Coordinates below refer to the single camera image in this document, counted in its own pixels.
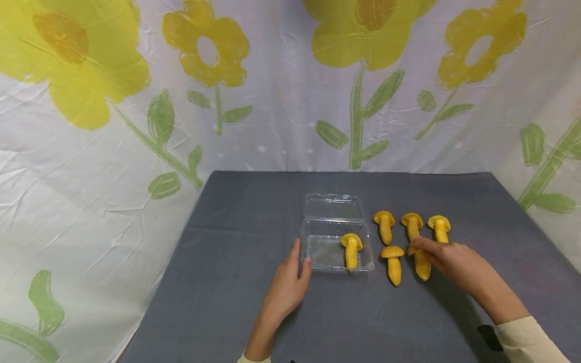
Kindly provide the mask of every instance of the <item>clear plastic container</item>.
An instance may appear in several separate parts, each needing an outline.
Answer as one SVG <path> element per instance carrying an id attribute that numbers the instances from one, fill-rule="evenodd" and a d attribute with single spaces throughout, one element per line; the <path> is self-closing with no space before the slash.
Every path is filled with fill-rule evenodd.
<path id="1" fill-rule="evenodd" d="M 355 233 L 363 249 L 357 252 L 357 268 L 345 267 L 341 237 Z M 375 266 L 361 202 L 355 196 L 309 193 L 304 196 L 300 227 L 301 260 L 311 258 L 315 271 L 359 272 Z"/>

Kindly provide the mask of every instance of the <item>container lid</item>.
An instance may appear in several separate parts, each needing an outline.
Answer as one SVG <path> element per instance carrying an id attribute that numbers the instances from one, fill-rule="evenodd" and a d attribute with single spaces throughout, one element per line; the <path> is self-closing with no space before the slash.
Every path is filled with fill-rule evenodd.
<path id="1" fill-rule="evenodd" d="M 361 202 L 353 195 L 308 193 L 303 200 L 303 219 L 364 219 Z"/>

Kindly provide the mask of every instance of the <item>table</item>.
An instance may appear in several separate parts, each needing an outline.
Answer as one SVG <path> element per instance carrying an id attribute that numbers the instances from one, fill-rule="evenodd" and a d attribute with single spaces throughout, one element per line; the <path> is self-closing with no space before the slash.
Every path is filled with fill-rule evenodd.
<path id="1" fill-rule="evenodd" d="M 299 235 L 305 193 L 358 196 L 377 256 L 358 276 L 313 273 L 280 328 L 275 363 L 508 362 L 476 328 L 492 324 L 437 271 L 421 282 L 402 257 L 391 285 L 378 210 L 449 218 L 450 240 L 476 249 L 571 361 L 581 361 L 581 275 L 490 173 L 226 172 L 209 178 L 122 363 L 235 362 L 278 264 Z M 421 234 L 431 236 L 430 229 Z M 393 244 L 406 247 L 405 229 Z"/>

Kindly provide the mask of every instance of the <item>floral backdrop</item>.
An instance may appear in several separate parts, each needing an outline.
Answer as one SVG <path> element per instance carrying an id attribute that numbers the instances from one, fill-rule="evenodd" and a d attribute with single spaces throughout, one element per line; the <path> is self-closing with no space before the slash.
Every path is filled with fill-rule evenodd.
<path id="1" fill-rule="evenodd" d="M 493 171 L 581 269 L 581 3 L 4 0 L 0 361 L 106 362 L 213 170 Z"/>

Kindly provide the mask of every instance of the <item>white sleeve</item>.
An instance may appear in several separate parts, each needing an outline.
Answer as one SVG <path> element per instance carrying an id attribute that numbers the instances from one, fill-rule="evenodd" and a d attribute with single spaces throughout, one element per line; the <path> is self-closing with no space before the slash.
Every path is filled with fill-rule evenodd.
<path id="1" fill-rule="evenodd" d="M 533 317 L 496 328 L 498 340 L 512 363 L 571 363 Z"/>
<path id="2" fill-rule="evenodd" d="M 242 352 L 242 356 L 240 357 L 240 359 L 238 360 L 237 363 L 271 363 L 270 361 L 270 357 L 266 358 L 264 361 L 262 362 L 253 362 L 253 361 L 249 361 L 246 359 L 246 357 L 244 356 L 244 352 Z"/>

